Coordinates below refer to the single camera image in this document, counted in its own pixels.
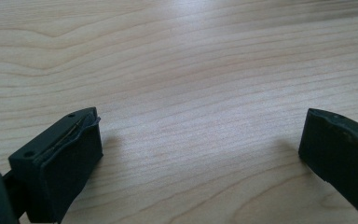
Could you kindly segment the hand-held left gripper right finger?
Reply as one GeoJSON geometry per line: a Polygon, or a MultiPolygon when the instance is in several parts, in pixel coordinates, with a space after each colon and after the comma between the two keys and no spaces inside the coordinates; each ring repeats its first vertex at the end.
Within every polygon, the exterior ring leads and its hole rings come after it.
{"type": "Polygon", "coordinates": [[[333,112],[309,109],[298,154],[358,211],[358,122],[333,112]]]}

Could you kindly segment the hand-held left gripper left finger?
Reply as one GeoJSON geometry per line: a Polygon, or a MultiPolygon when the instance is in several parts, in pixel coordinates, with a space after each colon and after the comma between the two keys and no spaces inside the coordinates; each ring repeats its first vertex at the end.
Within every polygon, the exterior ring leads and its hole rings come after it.
{"type": "Polygon", "coordinates": [[[103,156],[97,109],[72,112],[9,156],[35,223],[62,222],[103,156]]]}

